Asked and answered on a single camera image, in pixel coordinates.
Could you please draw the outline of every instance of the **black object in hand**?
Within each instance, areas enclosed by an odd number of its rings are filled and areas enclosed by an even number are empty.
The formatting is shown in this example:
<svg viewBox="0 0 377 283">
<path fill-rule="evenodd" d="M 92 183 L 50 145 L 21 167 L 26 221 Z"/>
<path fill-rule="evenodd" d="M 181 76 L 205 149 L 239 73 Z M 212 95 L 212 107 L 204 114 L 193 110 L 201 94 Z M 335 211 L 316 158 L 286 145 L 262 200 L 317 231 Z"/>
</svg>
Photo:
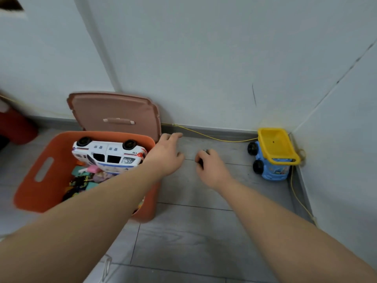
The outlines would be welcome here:
<svg viewBox="0 0 377 283">
<path fill-rule="evenodd" d="M 202 169 L 204 169 L 204 163 L 203 163 L 203 159 L 202 158 L 199 158 L 199 161 L 198 163 L 202 166 Z"/>
</svg>

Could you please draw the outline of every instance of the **toy truck wheel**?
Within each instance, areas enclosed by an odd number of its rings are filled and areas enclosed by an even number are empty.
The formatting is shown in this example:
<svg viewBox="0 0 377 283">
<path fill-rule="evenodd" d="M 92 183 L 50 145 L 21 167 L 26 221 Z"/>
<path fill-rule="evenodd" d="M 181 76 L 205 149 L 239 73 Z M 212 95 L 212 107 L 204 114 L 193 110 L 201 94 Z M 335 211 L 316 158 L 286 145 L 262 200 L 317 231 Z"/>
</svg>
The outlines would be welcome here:
<svg viewBox="0 0 377 283">
<path fill-rule="evenodd" d="M 258 145 L 255 142 L 250 142 L 247 146 L 247 152 L 252 156 L 257 156 L 258 150 Z"/>
<path fill-rule="evenodd" d="M 136 147 L 136 141 L 135 140 L 127 140 L 123 143 L 123 149 L 124 150 L 132 150 Z"/>
<path fill-rule="evenodd" d="M 255 160 L 254 163 L 253 163 L 253 170 L 254 170 L 254 173 L 258 174 L 258 175 L 262 175 L 263 174 L 263 161 L 261 160 Z"/>
<path fill-rule="evenodd" d="M 77 145 L 79 147 L 85 147 L 86 145 L 88 145 L 90 142 L 92 142 L 92 139 L 89 138 L 89 137 L 83 137 L 81 138 L 80 140 L 77 141 Z"/>
</svg>

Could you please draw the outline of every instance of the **white wall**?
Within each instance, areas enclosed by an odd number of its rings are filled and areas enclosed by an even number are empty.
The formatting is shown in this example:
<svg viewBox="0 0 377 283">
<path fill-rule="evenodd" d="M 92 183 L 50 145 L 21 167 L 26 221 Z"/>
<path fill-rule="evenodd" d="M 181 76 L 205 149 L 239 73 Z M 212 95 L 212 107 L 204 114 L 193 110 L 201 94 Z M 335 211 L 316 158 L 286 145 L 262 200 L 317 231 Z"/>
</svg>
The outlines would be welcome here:
<svg viewBox="0 0 377 283">
<path fill-rule="evenodd" d="M 295 131 L 321 229 L 377 269 L 377 45 Z"/>
<path fill-rule="evenodd" d="M 0 89 L 7 95 L 70 118 L 66 103 L 78 90 L 113 90 L 73 0 L 19 0 L 22 18 L 0 14 Z"/>
<path fill-rule="evenodd" d="M 87 2 L 122 90 L 193 126 L 292 131 L 377 38 L 377 0 Z"/>
</svg>

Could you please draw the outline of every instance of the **storage box lid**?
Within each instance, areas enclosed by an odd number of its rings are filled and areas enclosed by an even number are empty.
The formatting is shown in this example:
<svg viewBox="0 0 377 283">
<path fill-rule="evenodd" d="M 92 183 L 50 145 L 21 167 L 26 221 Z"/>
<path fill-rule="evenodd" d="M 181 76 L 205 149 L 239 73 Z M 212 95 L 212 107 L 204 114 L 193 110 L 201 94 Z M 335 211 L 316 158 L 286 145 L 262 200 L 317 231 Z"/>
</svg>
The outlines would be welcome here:
<svg viewBox="0 0 377 283">
<path fill-rule="evenodd" d="M 71 93 L 67 102 L 84 130 L 146 135 L 155 142 L 161 136 L 158 108 L 148 98 L 106 92 L 78 92 Z"/>
</svg>

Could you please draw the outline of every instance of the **person's left arm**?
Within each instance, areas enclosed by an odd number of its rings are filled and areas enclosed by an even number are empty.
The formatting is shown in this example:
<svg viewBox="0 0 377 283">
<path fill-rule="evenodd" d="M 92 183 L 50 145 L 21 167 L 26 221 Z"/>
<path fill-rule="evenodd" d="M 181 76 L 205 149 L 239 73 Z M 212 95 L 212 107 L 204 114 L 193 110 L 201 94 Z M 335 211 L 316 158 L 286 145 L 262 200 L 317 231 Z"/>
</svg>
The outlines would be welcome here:
<svg viewBox="0 0 377 283">
<path fill-rule="evenodd" d="M 55 206 L 0 242 L 0 282 L 83 282 L 150 187 L 175 172 L 181 133 L 163 134 L 144 163 Z"/>
</svg>

